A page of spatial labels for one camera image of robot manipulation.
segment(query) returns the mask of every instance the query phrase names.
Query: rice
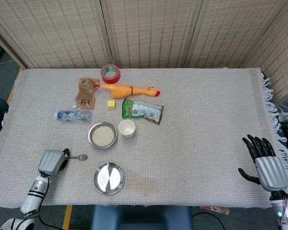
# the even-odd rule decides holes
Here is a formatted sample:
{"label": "rice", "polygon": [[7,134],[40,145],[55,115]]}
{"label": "rice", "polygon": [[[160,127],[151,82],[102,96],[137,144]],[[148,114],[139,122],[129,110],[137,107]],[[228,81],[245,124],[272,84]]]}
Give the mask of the rice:
{"label": "rice", "polygon": [[92,135],[93,142],[100,147],[109,145],[113,139],[114,139],[114,132],[108,126],[98,127],[93,132],[93,135]]}

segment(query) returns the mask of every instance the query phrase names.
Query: metal plate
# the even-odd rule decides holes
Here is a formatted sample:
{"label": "metal plate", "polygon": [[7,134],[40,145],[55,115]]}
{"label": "metal plate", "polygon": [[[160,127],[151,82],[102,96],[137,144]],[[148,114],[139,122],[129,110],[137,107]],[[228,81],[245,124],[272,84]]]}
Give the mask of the metal plate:
{"label": "metal plate", "polygon": [[[93,133],[94,131],[98,128],[98,127],[101,127],[101,126],[108,126],[112,129],[113,133],[114,133],[114,137],[113,137],[113,140],[111,141],[110,144],[106,145],[106,146],[98,146],[97,144],[95,144],[93,142]],[[91,128],[90,128],[90,131],[88,132],[88,141],[90,142],[91,145],[93,145],[95,148],[97,149],[106,149],[106,148],[109,148],[111,145],[113,145],[113,143],[115,142],[116,140],[116,136],[117,136],[117,132],[116,132],[116,129],[115,127],[110,124],[109,122],[98,122],[96,124],[94,124]]]}
{"label": "metal plate", "polygon": [[94,174],[94,185],[102,194],[117,193],[125,182],[123,169],[116,163],[107,162],[100,165]]}

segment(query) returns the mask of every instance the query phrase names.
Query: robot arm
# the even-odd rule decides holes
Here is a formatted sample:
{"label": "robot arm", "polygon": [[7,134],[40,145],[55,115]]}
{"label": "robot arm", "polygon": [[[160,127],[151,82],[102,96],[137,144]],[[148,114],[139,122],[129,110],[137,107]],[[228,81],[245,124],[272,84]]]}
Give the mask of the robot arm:
{"label": "robot arm", "polygon": [[249,149],[258,177],[249,176],[241,168],[238,171],[246,180],[271,192],[270,202],[279,218],[279,229],[288,230],[288,194],[284,191],[288,187],[288,178],[284,167],[267,139],[251,135],[248,138],[250,141],[246,138],[242,140]]}
{"label": "robot arm", "polygon": [[34,180],[24,204],[20,208],[24,214],[24,220],[9,219],[1,226],[0,230],[33,230],[35,218],[39,217],[39,210],[49,188],[50,176],[65,168],[68,160],[64,159],[64,155],[69,156],[69,154],[69,149],[45,151],[38,166],[41,175]]}

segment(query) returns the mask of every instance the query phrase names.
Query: wall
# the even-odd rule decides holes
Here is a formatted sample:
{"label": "wall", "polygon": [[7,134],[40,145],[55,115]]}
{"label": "wall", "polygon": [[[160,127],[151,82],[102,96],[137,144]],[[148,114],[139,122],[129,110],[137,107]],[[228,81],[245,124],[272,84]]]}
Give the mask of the wall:
{"label": "wall", "polygon": [[274,90],[276,104],[288,98],[288,4],[254,47],[242,67],[261,67],[271,78],[270,86]]}
{"label": "wall", "polygon": [[0,33],[29,68],[99,68],[111,59],[98,14],[93,0],[0,0]]}
{"label": "wall", "polygon": [[102,0],[121,68],[183,66],[202,0]]}
{"label": "wall", "polygon": [[239,68],[285,0],[206,0],[185,67]]}

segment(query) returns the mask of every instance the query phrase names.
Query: bowl of rice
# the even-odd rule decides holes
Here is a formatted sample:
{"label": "bowl of rice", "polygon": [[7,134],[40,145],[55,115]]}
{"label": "bowl of rice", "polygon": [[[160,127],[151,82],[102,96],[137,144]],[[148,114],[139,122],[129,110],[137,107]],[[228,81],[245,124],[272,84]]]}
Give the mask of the bowl of rice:
{"label": "bowl of rice", "polygon": [[88,141],[97,149],[109,148],[116,140],[116,129],[109,122],[98,122],[88,132]]}

